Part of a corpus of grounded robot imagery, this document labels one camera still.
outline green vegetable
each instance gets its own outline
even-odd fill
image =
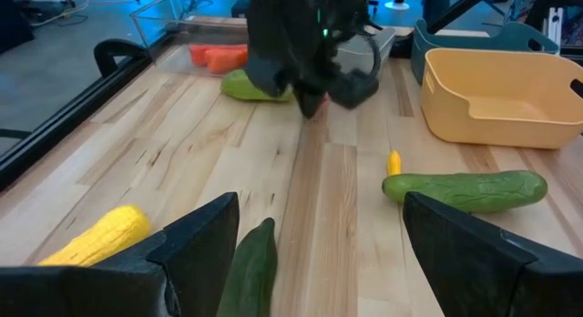
[[[235,250],[217,317],[267,317],[277,270],[277,251],[268,218],[250,231]]]
[[[271,97],[264,94],[250,82],[245,71],[240,69],[233,70],[225,75],[220,83],[220,91],[229,97],[243,100],[287,102],[292,99],[293,96],[293,93],[290,90],[287,90],[280,97]]]
[[[465,212],[499,212],[542,200],[547,182],[535,172],[514,170],[492,174],[401,174],[383,181],[389,199],[403,203],[416,191]]]

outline cucumber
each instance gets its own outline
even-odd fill
[[[264,220],[235,250],[217,317],[268,317],[277,271],[275,221]]]
[[[293,93],[287,90],[280,97],[271,97],[257,89],[247,78],[245,71],[238,69],[229,72],[220,82],[220,91],[233,98],[242,100],[269,100],[287,102],[292,99]]]
[[[547,195],[547,182],[536,172],[491,174],[401,174],[383,181],[383,192],[399,203],[416,191],[465,212],[499,212],[536,203]]]

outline floor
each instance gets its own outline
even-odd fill
[[[476,215],[583,257],[583,138],[560,151],[439,140],[409,63],[385,64],[357,109],[327,104],[311,120],[295,101],[238,101],[216,77],[151,67],[0,196],[0,265],[34,265],[120,204],[160,230],[235,191],[239,240],[275,220],[271,316],[441,317],[402,209],[381,191],[391,149],[403,172],[535,170],[545,199]]]
[[[92,51],[101,40],[123,38],[141,44],[128,15],[151,1],[141,0],[139,5],[134,0],[91,0],[89,7],[79,13],[87,16],[83,23],[74,25],[78,20],[75,16],[41,26],[35,31],[35,40],[1,55],[0,128],[32,131],[96,81],[99,73]],[[389,10],[384,7],[387,0],[379,1],[381,6],[374,20],[380,25],[410,26],[421,17],[421,0],[407,0],[411,8],[404,12]],[[216,15],[229,10],[223,11],[221,6],[225,7],[210,5],[208,11]],[[501,16],[482,3],[449,28],[496,32],[496,26],[482,22],[499,24]],[[163,26],[160,22],[151,23],[147,29],[156,32]],[[13,139],[0,138],[0,153],[15,143]]]

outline teal bin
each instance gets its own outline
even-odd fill
[[[415,24],[411,69],[419,85],[423,83],[425,54],[433,48],[467,48],[532,52],[537,47],[542,52],[555,54],[559,47],[532,26],[510,22],[502,27],[500,33],[492,37],[475,36],[436,36],[427,33],[424,19]]]

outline orange carrot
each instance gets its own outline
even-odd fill
[[[222,74],[245,66],[247,50],[209,49],[206,52],[210,73]]]
[[[195,66],[206,66],[208,61],[205,53],[209,49],[235,49],[235,50],[242,50],[245,49],[247,51],[247,45],[190,45],[190,61]]]

